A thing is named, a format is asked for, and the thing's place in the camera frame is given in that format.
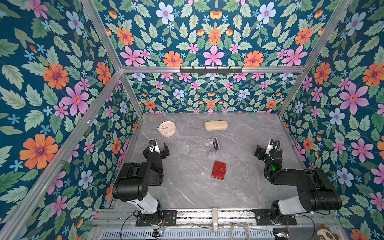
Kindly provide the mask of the beige glasses case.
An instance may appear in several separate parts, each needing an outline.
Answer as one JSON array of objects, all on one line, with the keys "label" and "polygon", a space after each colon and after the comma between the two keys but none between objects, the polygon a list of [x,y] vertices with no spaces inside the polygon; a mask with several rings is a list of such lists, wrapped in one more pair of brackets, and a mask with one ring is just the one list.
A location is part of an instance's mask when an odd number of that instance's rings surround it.
[{"label": "beige glasses case", "polygon": [[229,124],[227,121],[209,121],[205,122],[204,128],[206,131],[222,131],[228,129]]}]

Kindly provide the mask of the black hook bar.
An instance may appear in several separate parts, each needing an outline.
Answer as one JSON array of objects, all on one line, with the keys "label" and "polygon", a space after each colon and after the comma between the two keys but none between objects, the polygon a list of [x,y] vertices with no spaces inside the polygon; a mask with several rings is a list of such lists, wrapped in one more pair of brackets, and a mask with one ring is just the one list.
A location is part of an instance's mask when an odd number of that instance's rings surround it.
[{"label": "black hook bar", "polygon": [[186,74],[236,74],[242,73],[243,67],[180,67],[179,71]]}]

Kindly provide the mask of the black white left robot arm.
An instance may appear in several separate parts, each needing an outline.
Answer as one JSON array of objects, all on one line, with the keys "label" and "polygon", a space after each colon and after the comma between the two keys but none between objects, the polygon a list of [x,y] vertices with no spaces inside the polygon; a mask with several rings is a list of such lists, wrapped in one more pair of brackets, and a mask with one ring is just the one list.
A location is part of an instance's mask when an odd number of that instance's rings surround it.
[{"label": "black white left robot arm", "polygon": [[164,219],[161,203],[149,193],[149,187],[163,183],[163,159],[170,155],[169,147],[159,148],[156,139],[150,140],[143,151],[146,159],[142,163],[124,163],[113,186],[112,195],[116,200],[133,204],[138,218],[157,226]]}]

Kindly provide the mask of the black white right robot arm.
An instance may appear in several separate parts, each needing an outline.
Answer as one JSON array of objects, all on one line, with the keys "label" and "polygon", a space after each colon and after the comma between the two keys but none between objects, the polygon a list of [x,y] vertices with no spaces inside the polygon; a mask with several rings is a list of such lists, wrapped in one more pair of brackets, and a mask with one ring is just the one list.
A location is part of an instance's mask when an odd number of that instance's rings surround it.
[{"label": "black white right robot arm", "polygon": [[265,149],[257,146],[255,156],[265,163],[264,177],[272,185],[291,186],[297,195],[273,201],[269,211],[253,210],[257,223],[274,225],[294,224],[295,215],[311,212],[337,211],[342,207],[337,193],[322,170],[283,169],[283,150],[280,141],[270,139]]}]

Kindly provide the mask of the pink round alarm clock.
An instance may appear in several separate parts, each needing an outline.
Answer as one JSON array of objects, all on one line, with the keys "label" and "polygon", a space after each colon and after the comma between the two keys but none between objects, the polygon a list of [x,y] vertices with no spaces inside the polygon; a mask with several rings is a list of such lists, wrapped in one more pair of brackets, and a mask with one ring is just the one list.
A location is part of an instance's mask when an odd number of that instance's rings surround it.
[{"label": "pink round alarm clock", "polygon": [[162,122],[158,127],[158,131],[163,137],[172,137],[176,133],[176,124],[172,121]]}]

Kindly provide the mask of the white vent grille strip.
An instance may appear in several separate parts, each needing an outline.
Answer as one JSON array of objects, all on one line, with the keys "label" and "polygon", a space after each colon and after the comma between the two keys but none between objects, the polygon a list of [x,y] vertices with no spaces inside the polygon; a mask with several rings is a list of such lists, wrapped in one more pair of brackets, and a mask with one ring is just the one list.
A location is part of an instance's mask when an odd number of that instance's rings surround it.
[{"label": "white vent grille strip", "polygon": [[105,230],[101,234],[102,240],[274,240],[271,230],[253,230],[234,228],[220,229],[213,233],[209,229],[165,229],[158,234],[151,229],[135,230]]}]

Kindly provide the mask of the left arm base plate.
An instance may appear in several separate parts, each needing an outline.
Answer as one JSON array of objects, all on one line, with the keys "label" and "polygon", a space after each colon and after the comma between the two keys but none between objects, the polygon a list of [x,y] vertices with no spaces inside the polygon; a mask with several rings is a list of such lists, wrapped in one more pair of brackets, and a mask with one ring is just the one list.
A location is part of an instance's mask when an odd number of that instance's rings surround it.
[{"label": "left arm base plate", "polygon": [[154,214],[139,213],[136,220],[136,227],[163,227],[176,225],[177,211],[162,210]]}]

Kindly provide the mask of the clear acrylic card stand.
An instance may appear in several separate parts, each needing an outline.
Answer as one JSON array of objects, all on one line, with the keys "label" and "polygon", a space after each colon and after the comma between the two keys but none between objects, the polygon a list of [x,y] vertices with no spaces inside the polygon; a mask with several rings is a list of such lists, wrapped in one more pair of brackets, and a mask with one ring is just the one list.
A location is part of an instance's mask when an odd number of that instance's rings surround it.
[{"label": "clear acrylic card stand", "polygon": [[219,140],[217,137],[206,140],[205,148],[207,155],[212,155],[217,153],[220,150]]}]

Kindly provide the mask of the red leather card holder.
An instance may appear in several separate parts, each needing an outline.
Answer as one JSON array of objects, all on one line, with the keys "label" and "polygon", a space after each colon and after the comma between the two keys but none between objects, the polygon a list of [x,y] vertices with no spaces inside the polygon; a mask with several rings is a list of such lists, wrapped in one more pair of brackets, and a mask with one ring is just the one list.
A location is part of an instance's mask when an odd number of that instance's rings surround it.
[{"label": "red leather card holder", "polygon": [[224,180],[226,172],[227,164],[220,161],[215,161],[211,177],[219,180]]}]

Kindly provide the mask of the white rail clip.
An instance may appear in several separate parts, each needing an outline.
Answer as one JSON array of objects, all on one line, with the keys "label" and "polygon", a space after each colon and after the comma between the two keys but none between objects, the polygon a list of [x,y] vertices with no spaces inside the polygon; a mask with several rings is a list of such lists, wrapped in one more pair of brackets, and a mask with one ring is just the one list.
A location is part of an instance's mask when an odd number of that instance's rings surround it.
[{"label": "white rail clip", "polygon": [[219,210],[216,207],[212,208],[212,231],[219,232]]}]

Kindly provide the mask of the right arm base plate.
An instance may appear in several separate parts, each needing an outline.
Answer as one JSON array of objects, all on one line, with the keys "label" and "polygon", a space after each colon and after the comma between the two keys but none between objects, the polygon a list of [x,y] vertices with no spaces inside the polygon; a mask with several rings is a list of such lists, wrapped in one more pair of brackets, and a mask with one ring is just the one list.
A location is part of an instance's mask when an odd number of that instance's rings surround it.
[{"label": "right arm base plate", "polygon": [[258,226],[296,226],[294,215],[283,215],[279,211],[271,212],[266,209],[252,209]]}]

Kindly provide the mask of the plush panda toy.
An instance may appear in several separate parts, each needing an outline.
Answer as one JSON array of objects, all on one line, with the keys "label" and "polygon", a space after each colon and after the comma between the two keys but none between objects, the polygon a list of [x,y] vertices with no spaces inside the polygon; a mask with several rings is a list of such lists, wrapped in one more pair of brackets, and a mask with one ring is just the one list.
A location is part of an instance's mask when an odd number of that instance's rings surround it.
[{"label": "plush panda toy", "polygon": [[340,237],[337,234],[333,234],[329,228],[325,225],[321,225],[317,230],[318,240],[339,240]]}]

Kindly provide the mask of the aluminium front rail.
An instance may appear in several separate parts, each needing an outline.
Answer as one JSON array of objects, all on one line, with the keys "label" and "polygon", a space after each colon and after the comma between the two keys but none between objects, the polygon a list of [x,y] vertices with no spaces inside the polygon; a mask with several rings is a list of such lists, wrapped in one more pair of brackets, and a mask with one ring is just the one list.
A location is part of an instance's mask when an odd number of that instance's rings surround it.
[{"label": "aluminium front rail", "polygon": [[[198,228],[212,229],[212,227],[228,228],[234,224],[243,224],[255,229],[297,229],[297,228],[319,228],[325,225],[328,228],[341,228],[342,224],[334,212],[329,215],[324,213],[309,213],[294,215],[296,224],[291,221],[275,224],[271,222],[266,209],[258,209],[258,215],[254,209],[176,209],[175,216],[165,215],[165,223],[158,225],[150,224],[144,229],[169,229],[169,228]],[[136,226],[138,217],[132,216],[132,209],[106,209],[99,211],[99,217],[94,220],[92,230],[102,231],[104,229],[140,229]]]}]

